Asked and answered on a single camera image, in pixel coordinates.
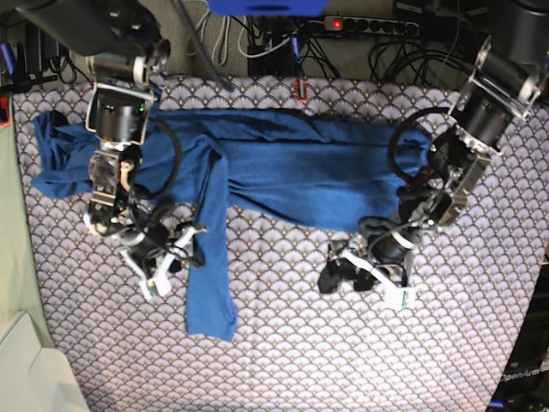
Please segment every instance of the blue cloth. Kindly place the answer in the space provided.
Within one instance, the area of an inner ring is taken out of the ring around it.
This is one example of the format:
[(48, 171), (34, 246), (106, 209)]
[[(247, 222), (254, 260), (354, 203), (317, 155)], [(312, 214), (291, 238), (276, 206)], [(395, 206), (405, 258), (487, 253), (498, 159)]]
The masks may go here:
[[(190, 269), (187, 331), (230, 341), (237, 317), (229, 294), (226, 209), (235, 204), (278, 219), (354, 232), (363, 216), (396, 210), (401, 181), (386, 152), (393, 126), (302, 118), (268, 111), (157, 112), (177, 133), (184, 161), (170, 196), (196, 205), (204, 267)], [(87, 164), (97, 148), (82, 124), (68, 125), (59, 112), (34, 120), (42, 172), (32, 184), (47, 197), (91, 190)], [(410, 130), (397, 149), (403, 170), (424, 163), (429, 139)], [(168, 136), (149, 123), (136, 183), (157, 191), (173, 161)]]

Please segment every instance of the patterned tablecloth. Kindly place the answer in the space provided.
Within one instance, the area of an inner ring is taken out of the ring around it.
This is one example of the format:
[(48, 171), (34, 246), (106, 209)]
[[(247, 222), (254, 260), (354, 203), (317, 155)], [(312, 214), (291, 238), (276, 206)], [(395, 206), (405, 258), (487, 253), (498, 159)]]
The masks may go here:
[[(197, 78), (166, 84), (161, 108), (287, 108), (393, 121), (447, 106), (456, 94), (370, 82), (314, 80), (309, 102), (292, 81), (232, 79), (233, 92)], [(549, 239), (549, 115), (512, 125), (503, 156), (447, 233), (426, 235), (410, 282), (415, 310), (383, 308), (382, 290), (345, 285), (321, 296), (328, 240), (346, 236), (229, 209), (233, 343), (184, 332), (184, 271), (173, 293), (146, 302), (111, 240), (86, 233), (88, 196), (42, 197), (31, 120), (57, 109), (82, 121), (89, 85), (15, 97), (15, 122), (40, 293), (54, 343), (92, 411), (481, 411), (521, 328)], [(444, 118), (425, 127), (440, 133)], [(170, 223), (190, 215), (181, 206)]]

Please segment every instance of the scalloped pattern fabric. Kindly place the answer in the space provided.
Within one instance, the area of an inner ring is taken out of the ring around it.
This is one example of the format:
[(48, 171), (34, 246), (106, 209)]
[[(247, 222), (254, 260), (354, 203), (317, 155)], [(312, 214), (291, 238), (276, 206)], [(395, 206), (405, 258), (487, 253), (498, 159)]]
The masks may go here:
[[(295, 109), (308, 115), (392, 122), (457, 97), (439, 90), (309, 79), (306, 104), (292, 80), (233, 78), (231, 93), (194, 77), (166, 81), (163, 110)], [(87, 234), (89, 195), (42, 197), (32, 119), (52, 109), (81, 122), (88, 84), (15, 97), (14, 119), (40, 294), (56, 347), (69, 358), (92, 411), (481, 411), (513, 349), (549, 239), (549, 114), (515, 123), (503, 155), (445, 233), (427, 234), (410, 282), (412, 310), (383, 308), (343, 285), (321, 296), (329, 239), (231, 208), (227, 247), (238, 311), (233, 343), (184, 333), (186, 270), (173, 293), (146, 302), (110, 239)], [(442, 116), (423, 126), (437, 135)], [(181, 206), (170, 218), (188, 217)]]

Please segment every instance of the power strip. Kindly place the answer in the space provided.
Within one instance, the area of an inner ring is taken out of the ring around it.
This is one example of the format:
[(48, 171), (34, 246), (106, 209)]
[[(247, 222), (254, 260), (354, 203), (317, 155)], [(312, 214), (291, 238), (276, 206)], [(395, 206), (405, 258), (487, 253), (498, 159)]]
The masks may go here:
[(341, 17), (327, 15), (309, 22), (322, 23), (324, 30), (330, 33), (379, 34), (383, 36), (402, 36), (418, 38), (421, 35), (419, 24), (398, 20), (370, 19), (364, 17)]

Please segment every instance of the gray floor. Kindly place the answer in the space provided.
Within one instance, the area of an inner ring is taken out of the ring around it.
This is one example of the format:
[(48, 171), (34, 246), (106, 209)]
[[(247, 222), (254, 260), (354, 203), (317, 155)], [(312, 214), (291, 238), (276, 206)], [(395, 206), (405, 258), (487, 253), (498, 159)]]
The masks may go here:
[[(206, 66), (201, 58), (188, 55), (188, 34), (182, 28), (172, 6), (168, 0), (141, 0), (156, 16), (160, 22), (162, 35), (172, 43), (172, 56), (169, 64), (169, 74), (186, 74), (208, 77)], [(186, 0), (186, 7), (189, 10), (194, 22), (197, 22), (203, 15), (205, 4), (199, 0)], [(391, 18), (392, 0), (329, 0), (324, 14), (327, 15), (346, 15), (363, 16), (377, 18)], [(208, 20), (204, 45), (211, 51), (221, 29), (222, 17), (211, 15)], [(240, 26), (236, 23), (231, 25), (229, 34), (229, 52), (226, 65), (220, 68), (220, 73), (224, 75), (246, 76), (247, 59), (242, 56), (237, 48), (238, 34)], [(9, 41), (21, 41), (24, 39), (23, 27), (9, 31)], [(327, 56), (340, 71), (341, 76), (347, 79), (368, 80), (371, 77), (370, 69), (367, 63), (368, 52), (373, 45), (372, 40), (321, 40)], [(380, 61), (380, 72), (383, 73), (383, 67), (387, 67), (394, 58), (398, 47), (389, 49), (383, 54)], [(85, 59), (80, 56), (75, 57), (76, 64), (87, 71)], [(438, 76), (440, 66), (437, 63), (431, 64), (431, 80)], [(308, 77), (323, 77), (320, 67), (311, 59), (304, 63), (305, 74)], [(399, 82), (408, 84), (413, 80), (413, 72), (405, 73)], [(465, 80), (464, 76), (457, 75), (453, 70), (440, 70), (440, 87), (456, 89), (459, 84)], [(56, 88), (59, 83), (54, 82), (47, 88)]]

